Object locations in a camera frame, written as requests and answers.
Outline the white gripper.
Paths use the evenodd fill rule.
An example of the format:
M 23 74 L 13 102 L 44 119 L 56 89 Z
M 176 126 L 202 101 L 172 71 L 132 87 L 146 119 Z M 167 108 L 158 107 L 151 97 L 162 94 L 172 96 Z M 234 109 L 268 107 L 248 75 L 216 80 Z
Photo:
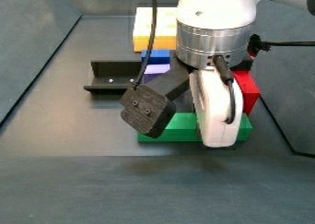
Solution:
M 226 123 L 230 113 L 228 86 L 216 69 L 196 70 L 190 74 L 190 88 L 196 109 L 196 122 L 202 141 L 207 147 L 228 147 L 235 144 L 243 116 L 244 99 L 238 82 L 235 93 L 235 119 Z

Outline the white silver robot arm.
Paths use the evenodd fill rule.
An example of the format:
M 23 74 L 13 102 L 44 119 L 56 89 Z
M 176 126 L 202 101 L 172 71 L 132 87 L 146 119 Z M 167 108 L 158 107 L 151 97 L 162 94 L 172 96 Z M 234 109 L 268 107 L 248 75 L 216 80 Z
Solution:
M 190 88 L 203 144 L 228 147 L 238 137 L 244 97 L 230 69 L 247 54 L 262 0 L 179 0 L 176 55 L 194 67 Z M 315 16 L 315 0 L 271 0 Z

